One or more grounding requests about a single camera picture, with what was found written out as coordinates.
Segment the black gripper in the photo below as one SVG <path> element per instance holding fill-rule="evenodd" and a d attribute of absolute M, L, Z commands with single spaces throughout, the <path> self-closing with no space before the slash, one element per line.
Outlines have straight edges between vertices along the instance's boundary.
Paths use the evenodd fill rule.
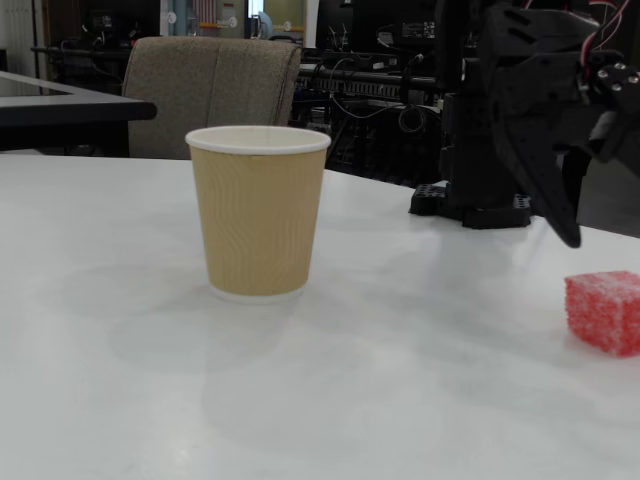
<path fill-rule="evenodd" d="M 478 43 L 496 153 L 571 248 L 581 246 L 581 233 L 556 161 L 579 143 L 589 84 L 580 56 L 596 30 L 573 12 L 496 4 L 485 11 Z M 638 176 L 639 71 L 622 62 L 604 65 L 593 77 L 590 100 L 603 108 L 589 138 L 595 158 L 620 162 Z"/>

